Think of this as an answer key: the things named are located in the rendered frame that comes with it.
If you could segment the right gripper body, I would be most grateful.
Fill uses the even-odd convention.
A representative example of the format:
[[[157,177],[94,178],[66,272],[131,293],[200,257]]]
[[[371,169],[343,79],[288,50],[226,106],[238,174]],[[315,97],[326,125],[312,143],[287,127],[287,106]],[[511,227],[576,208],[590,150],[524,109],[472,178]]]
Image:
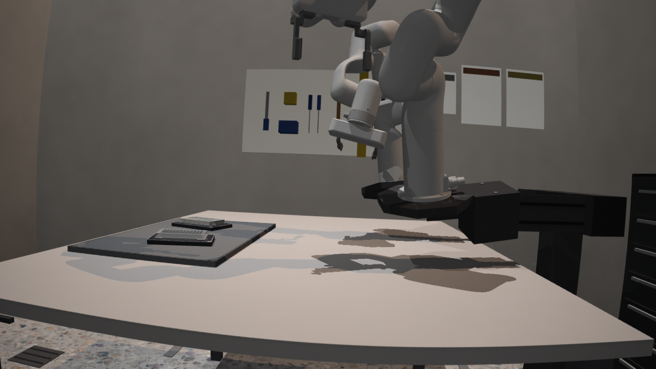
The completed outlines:
[[[374,129],[370,124],[356,119],[345,121],[332,118],[329,133],[331,136],[336,136],[338,138],[354,141],[359,144],[382,150],[386,144],[387,137],[386,132]]]

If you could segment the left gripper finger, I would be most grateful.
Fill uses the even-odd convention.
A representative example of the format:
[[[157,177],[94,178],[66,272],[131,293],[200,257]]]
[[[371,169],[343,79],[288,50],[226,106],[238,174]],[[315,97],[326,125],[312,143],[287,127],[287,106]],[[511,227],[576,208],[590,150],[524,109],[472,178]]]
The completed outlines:
[[[304,24],[304,18],[313,19],[315,16],[316,14],[313,12],[300,10],[298,15],[295,14],[291,17],[290,24],[294,24],[292,60],[300,60],[302,56],[302,38],[298,38],[299,26]]]
[[[365,39],[365,51],[363,52],[363,71],[371,71],[371,32],[368,29],[361,29],[361,23],[351,20],[345,20],[345,27],[355,29],[355,37]]]

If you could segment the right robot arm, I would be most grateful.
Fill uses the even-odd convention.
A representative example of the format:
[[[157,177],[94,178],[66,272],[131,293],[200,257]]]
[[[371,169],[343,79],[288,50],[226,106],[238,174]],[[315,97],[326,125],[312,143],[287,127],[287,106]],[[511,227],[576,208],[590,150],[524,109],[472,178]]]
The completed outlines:
[[[343,117],[347,120],[361,120],[374,126],[374,129],[387,133],[384,149],[377,151],[379,182],[403,180],[402,135],[395,128],[401,124],[403,102],[386,99],[378,82],[380,66],[386,57],[386,52],[380,48],[391,45],[399,27],[400,24],[394,20],[379,21],[361,27],[371,32],[372,79],[363,79],[359,84],[346,79],[346,73],[367,72],[362,70],[365,39],[355,37],[355,31],[351,35],[348,59],[337,66],[331,79],[331,98],[351,107],[351,111],[344,113]]]

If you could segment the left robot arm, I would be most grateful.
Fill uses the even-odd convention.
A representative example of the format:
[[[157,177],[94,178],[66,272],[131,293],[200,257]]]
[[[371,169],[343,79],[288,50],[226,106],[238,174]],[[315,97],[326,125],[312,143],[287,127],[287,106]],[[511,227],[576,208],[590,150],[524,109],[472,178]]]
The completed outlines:
[[[380,91],[402,107],[404,187],[398,197],[435,202],[464,186],[444,174],[445,75],[434,57],[455,52],[482,0],[436,0],[402,21],[379,71]],[[415,101],[416,100],[416,101]]]

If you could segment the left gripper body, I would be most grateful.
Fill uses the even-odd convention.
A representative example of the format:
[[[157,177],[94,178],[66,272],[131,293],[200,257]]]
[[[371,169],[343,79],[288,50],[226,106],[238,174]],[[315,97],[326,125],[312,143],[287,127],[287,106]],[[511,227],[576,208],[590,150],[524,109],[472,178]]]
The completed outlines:
[[[345,20],[362,23],[367,18],[367,0],[293,0],[292,8],[313,12],[315,18],[329,19],[338,23]]]

